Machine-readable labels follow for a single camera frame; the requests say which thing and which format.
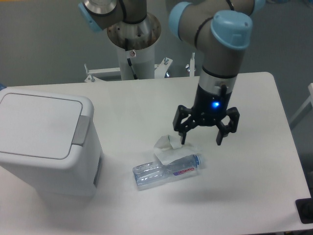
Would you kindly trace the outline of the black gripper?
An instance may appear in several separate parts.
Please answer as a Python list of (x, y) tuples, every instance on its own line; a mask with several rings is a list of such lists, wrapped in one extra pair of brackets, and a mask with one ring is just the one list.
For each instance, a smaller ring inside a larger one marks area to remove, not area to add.
[[(187, 132), (200, 126), (214, 126), (218, 128), (217, 145), (221, 145), (223, 138), (229, 133), (236, 133), (240, 113), (236, 107), (227, 108), (232, 92), (228, 93), (226, 85), (218, 87), (217, 94), (210, 93), (198, 85), (194, 105), (187, 108), (179, 105), (173, 120), (174, 131), (178, 132), (181, 144), (185, 144)], [(229, 117), (224, 125), (222, 119)]]

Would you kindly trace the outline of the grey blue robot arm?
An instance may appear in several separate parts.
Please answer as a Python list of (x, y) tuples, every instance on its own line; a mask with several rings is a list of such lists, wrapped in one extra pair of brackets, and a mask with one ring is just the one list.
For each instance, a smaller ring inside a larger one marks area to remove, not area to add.
[[(182, 1), (172, 8), (171, 32), (204, 55), (194, 104), (179, 105), (173, 120), (181, 142), (197, 126), (216, 126), (217, 144), (236, 132), (240, 114), (228, 103), (250, 43), (251, 16), (264, 5), (263, 0), (206, 0)], [(155, 78), (153, 47), (161, 26), (148, 12), (146, 1), (84, 0), (78, 8), (89, 27), (105, 30), (117, 47), (123, 80)]]

